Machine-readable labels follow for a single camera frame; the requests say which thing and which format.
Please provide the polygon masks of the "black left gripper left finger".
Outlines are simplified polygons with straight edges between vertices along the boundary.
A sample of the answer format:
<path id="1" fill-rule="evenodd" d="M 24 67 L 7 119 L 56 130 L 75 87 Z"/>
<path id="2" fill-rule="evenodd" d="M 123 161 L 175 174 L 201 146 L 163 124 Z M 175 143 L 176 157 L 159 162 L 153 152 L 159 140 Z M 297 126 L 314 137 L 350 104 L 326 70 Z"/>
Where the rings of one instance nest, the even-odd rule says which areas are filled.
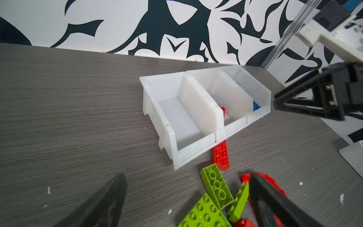
<path id="1" fill-rule="evenodd" d="M 56 227 L 117 227 L 127 193 L 127 180 L 118 173 Z"/>

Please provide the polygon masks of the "red square lego brick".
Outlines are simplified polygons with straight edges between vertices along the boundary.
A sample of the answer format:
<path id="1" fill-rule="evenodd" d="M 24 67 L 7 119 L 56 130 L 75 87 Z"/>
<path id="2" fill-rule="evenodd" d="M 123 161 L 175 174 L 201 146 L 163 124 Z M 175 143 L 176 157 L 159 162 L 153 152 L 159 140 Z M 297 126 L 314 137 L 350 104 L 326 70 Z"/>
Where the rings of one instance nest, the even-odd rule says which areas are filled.
<path id="1" fill-rule="evenodd" d="M 222 111 L 223 111 L 223 117 L 225 117 L 225 115 L 226 115 L 226 109 L 224 108 L 224 107 L 221 107 L 221 106 L 219 106 L 221 109 L 222 109 Z"/>

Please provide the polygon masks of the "blue lego brick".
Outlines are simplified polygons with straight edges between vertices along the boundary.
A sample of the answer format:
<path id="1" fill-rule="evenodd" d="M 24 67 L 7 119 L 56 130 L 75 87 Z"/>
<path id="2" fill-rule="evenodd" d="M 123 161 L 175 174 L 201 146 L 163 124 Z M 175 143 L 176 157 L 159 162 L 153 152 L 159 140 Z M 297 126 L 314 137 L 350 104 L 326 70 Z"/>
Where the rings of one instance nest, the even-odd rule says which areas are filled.
<path id="1" fill-rule="evenodd" d="M 260 108 L 261 107 L 255 101 L 253 101 L 253 111 L 256 111 L 256 110 L 258 110 Z"/>

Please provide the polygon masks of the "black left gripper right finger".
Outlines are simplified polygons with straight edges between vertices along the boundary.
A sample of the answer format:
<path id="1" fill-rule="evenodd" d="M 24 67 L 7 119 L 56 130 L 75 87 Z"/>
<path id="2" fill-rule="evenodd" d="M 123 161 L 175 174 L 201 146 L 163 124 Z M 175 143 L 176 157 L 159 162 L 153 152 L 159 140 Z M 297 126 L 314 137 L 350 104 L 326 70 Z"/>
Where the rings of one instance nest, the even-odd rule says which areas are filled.
<path id="1" fill-rule="evenodd" d="M 322 226 L 258 173 L 251 173 L 249 184 L 250 199 L 259 227 L 277 227 L 275 218 L 285 227 Z"/>

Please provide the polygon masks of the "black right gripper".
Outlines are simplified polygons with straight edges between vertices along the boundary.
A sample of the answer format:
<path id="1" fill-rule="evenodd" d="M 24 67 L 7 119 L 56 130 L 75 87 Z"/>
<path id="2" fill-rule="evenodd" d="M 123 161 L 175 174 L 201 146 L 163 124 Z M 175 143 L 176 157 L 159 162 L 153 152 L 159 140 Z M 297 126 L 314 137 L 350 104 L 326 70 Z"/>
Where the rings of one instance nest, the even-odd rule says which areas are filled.
<path id="1" fill-rule="evenodd" d="M 314 70 L 274 95 L 276 110 L 335 121 L 363 111 L 363 63 L 340 62 Z"/>

